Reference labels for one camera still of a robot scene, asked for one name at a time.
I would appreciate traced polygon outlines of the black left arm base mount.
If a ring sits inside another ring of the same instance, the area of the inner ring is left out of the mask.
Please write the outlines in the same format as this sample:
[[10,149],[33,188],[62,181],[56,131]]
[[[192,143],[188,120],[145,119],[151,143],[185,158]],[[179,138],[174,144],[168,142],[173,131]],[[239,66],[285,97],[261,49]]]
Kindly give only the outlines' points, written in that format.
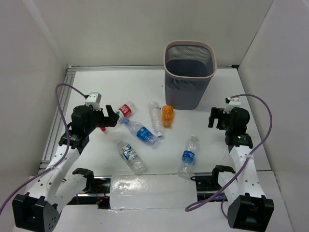
[[94,176],[93,171],[77,168],[73,174],[87,178],[86,187],[76,194],[68,205],[96,205],[98,209],[110,209],[111,178]]

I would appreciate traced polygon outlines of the blue label crushed bottle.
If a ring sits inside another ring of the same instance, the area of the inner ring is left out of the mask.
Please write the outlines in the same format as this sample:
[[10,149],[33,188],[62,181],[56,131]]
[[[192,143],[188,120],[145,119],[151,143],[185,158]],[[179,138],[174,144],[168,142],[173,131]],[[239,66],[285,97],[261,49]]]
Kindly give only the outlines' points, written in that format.
[[191,177],[192,169],[194,166],[194,159],[199,152],[199,140],[196,135],[191,135],[186,141],[184,151],[181,157],[181,163],[177,170],[177,175],[185,180]]

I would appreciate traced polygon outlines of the blue label blue cap bottle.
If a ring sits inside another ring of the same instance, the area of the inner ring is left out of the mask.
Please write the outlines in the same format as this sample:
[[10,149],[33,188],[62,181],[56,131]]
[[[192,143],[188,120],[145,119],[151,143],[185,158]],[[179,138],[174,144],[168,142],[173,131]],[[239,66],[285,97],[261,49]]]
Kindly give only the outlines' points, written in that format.
[[141,123],[129,120],[125,118],[123,123],[128,128],[129,132],[137,137],[139,140],[143,141],[148,146],[155,148],[159,142],[157,136],[153,135],[145,126]]

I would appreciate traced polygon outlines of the green white label bottle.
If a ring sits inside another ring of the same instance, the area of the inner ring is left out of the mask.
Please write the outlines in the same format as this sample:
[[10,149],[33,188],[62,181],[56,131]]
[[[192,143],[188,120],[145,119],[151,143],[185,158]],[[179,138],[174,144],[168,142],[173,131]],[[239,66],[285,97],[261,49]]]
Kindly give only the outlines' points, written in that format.
[[124,159],[127,166],[134,174],[140,175],[146,172],[147,168],[145,163],[130,144],[120,141],[118,142],[117,147],[120,156]]

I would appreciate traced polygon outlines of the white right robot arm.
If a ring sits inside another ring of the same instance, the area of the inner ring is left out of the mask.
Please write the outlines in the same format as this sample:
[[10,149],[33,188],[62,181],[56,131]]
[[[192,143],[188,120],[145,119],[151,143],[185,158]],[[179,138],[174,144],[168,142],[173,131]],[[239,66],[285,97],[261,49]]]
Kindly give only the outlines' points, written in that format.
[[213,169],[211,185],[224,188],[229,203],[227,220],[230,228],[264,232],[274,211],[274,202],[266,197],[256,171],[253,142],[247,134],[249,112],[235,107],[227,112],[213,107],[208,126],[225,131],[225,143],[234,162],[234,168],[217,165]]

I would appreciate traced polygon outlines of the clear unlabelled plastic bottle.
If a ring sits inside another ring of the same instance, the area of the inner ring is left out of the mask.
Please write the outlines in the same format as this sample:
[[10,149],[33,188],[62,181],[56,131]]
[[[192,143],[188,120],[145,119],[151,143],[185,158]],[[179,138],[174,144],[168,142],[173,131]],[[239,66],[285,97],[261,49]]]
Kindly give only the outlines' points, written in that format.
[[159,139],[163,138],[163,122],[161,119],[161,111],[159,104],[155,101],[148,104],[148,111],[152,127]]

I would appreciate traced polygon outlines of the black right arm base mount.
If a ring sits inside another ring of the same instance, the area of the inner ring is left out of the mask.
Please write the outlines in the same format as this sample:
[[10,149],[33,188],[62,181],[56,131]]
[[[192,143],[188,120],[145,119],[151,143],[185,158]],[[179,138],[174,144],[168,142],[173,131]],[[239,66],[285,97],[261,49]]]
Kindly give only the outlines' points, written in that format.
[[222,172],[236,173],[232,167],[216,165],[211,174],[199,174],[190,177],[190,180],[196,184],[198,202],[208,199],[221,188],[218,184],[218,176]]

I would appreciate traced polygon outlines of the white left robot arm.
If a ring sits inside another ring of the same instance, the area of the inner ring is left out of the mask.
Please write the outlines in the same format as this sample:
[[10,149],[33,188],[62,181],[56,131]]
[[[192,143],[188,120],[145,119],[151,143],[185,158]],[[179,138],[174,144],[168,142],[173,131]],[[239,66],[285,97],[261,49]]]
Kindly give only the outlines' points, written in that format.
[[73,109],[71,122],[66,125],[58,148],[47,168],[33,180],[28,191],[17,194],[13,201],[16,227],[33,232],[55,229],[63,208],[80,191],[89,193],[95,188],[93,171],[71,166],[89,143],[89,135],[100,127],[115,127],[119,118],[110,105],[107,116],[101,108],[80,105]]

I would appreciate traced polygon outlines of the red label plastic bottle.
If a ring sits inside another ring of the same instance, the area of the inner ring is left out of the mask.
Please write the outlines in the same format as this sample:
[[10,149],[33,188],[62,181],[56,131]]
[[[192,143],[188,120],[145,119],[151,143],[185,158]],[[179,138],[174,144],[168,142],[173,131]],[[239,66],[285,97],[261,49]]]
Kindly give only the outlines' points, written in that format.
[[134,114],[137,111],[137,108],[135,104],[132,101],[127,101],[124,103],[121,107],[119,107],[117,110],[115,110],[115,113],[119,115],[119,118],[117,120],[117,124],[115,127],[100,127],[101,131],[103,132],[109,132],[117,129],[123,124],[123,121],[125,118],[129,118],[132,114]]

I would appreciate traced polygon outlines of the orange plastic bottle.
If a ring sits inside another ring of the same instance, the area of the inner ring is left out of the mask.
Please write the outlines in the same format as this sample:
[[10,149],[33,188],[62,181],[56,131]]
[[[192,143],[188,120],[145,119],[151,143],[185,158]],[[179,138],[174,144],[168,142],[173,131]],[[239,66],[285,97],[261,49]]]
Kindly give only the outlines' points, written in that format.
[[165,128],[170,128],[173,121],[173,107],[165,105],[162,107],[162,122]]

